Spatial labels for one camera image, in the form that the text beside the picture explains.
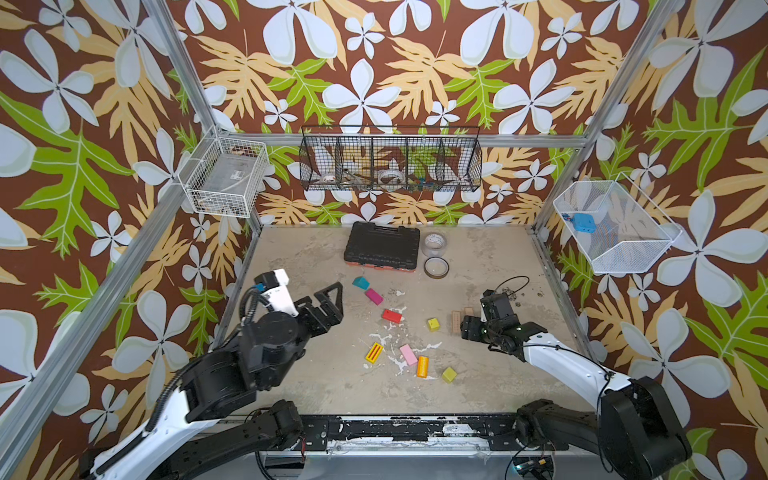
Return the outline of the engraved natural wood block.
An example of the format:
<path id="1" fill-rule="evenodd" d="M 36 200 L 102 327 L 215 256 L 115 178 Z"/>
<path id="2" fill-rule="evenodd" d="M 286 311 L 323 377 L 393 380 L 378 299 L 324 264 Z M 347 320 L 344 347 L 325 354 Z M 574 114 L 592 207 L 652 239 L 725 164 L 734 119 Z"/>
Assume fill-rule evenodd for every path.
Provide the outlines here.
<path id="1" fill-rule="evenodd" d="M 461 321 L 462 316 L 459 311 L 454 310 L 451 315 L 451 321 L 452 321 L 452 332 L 454 334 L 461 334 Z"/>

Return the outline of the pink block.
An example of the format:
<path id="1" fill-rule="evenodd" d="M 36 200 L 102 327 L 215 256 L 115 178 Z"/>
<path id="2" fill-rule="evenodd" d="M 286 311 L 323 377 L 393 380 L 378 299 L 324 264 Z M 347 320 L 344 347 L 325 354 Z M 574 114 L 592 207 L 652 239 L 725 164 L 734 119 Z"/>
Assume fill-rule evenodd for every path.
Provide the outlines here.
<path id="1" fill-rule="evenodd" d="M 399 350 L 408 366 L 416 365 L 418 363 L 417 356 L 408 344 L 402 345 Z"/>

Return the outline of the orange supermarket block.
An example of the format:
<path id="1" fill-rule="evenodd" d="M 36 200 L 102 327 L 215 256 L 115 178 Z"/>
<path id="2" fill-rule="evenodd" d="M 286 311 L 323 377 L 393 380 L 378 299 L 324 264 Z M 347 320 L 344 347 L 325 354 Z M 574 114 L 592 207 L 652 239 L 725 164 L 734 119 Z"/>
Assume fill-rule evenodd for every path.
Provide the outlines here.
<path id="1" fill-rule="evenodd" d="M 426 356 L 419 356 L 417 359 L 417 371 L 418 378 L 427 379 L 429 376 L 429 358 Z"/>

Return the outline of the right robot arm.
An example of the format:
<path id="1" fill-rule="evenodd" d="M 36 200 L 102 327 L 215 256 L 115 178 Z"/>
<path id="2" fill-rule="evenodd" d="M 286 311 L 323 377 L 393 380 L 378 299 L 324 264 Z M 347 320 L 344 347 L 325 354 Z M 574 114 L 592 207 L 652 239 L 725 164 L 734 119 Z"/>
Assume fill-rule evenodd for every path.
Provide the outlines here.
<path id="1" fill-rule="evenodd" d="M 568 348 L 543 326 L 521 322 L 505 294 L 485 291 L 481 309 L 481 315 L 461 320 L 463 339 L 544 371 L 590 405 L 577 411 L 541 399 L 520 407 L 514 431 L 522 446 L 575 446 L 597 455 L 623 479 L 655 479 L 692 457 L 692 446 L 658 382 L 611 370 Z"/>

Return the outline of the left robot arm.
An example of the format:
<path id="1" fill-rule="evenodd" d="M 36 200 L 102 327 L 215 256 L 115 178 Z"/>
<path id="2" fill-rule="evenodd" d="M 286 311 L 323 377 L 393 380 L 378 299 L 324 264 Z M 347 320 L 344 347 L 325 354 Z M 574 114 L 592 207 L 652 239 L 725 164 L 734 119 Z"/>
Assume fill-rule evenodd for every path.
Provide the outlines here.
<path id="1" fill-rule="evenodd" d="M 267 295 L 270 276 L 246 291 L 241 325 L 220 347 L 190 362 L 162 390 L 149 420 L 117 445 L 90 450 L 81 479 L 194 479 L 249 453 L 300 443 L 297 407 L 280 400 L 244 423 L 200 438 L 234 411 L 277 387 L 313 337 L 343 319 L 343 286 L 336 282 L 278 307 Z"/>

